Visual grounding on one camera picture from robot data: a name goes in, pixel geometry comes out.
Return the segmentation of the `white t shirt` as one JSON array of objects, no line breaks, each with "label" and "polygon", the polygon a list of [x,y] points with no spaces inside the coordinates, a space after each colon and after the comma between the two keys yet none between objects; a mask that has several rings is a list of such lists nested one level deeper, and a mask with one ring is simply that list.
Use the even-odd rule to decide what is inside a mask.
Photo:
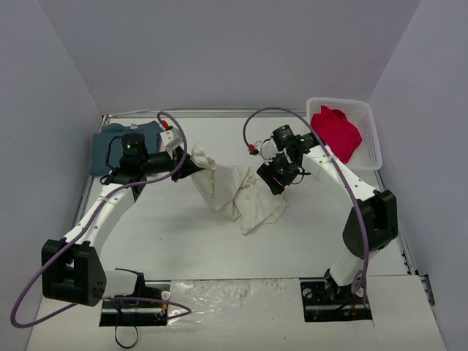
[{"label": "white t shirt", "polygon": [[218,165],[199,143],[192,148],[191,160],[202,169],[191,175],[202,198],[211,210],[237,221],[243,235],[276,222],[290,203],[288,189],[273,195],[250,166]]}]

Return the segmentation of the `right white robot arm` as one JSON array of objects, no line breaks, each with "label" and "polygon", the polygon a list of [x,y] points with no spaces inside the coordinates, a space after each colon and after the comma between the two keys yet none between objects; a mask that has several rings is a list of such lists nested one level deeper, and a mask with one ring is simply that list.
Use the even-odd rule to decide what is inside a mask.
[{"label": "right white robot arm", "polygon": [[326,297],[343,301],[362,288],[369,261],[398,235],[395,195],[378,191],[343,164],[331,148],[312,133],[296,135],[289,125],[250,148],[263,158],[257,173],[274,195],[300,176],[313,176],[331,191],[347,212],[342,230],[344,250],[327,271]]}]

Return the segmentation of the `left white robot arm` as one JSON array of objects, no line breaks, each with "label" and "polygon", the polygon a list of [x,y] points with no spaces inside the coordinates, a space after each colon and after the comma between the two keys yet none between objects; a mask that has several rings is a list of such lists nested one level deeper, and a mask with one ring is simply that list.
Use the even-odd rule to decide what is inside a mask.
[{"label": "left white robot arm", "polygon": [[186,137],[175,127],[160,135],[163,151],[150,153],[143,134],[119,138],[119,166],[105,179],[102,192],[79,223],[60,240],[47,241],[41,251],[42,293],[46,298],[83,306],[121,296],[131,306],[147,297],[144,275],[116,268],[105,270],[100,253],[121,217],[150,183],[177,181],[199,171],[186,152]]}]

